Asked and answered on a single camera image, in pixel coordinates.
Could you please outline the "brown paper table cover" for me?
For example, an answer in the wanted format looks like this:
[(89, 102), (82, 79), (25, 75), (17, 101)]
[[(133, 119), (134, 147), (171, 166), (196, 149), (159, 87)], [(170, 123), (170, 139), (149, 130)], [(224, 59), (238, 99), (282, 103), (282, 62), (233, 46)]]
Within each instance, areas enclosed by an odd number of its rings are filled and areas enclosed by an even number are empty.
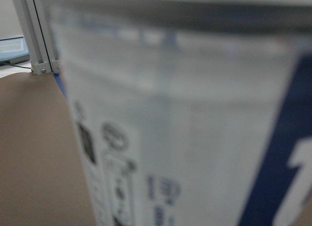
[(0, 223), (95, 224), (68, 105), (51, 74), (0, 80)]

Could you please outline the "clear Wilson tennis ball can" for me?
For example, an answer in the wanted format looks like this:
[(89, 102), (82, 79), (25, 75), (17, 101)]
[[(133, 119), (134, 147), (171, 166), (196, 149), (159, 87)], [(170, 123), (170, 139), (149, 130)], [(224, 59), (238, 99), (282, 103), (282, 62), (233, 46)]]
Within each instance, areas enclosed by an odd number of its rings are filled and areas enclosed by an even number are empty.
[(43, 0), (99, 226), (294, 226), (312, 0)]

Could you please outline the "aluminium frame post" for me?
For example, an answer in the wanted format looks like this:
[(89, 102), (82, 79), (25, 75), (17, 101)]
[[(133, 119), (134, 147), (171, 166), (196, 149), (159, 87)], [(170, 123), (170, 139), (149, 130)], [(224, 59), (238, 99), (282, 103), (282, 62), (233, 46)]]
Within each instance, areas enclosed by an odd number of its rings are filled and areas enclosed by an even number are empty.
[(36, 75), (59, 74), (59, 54), (42, 0), (12, 0)]

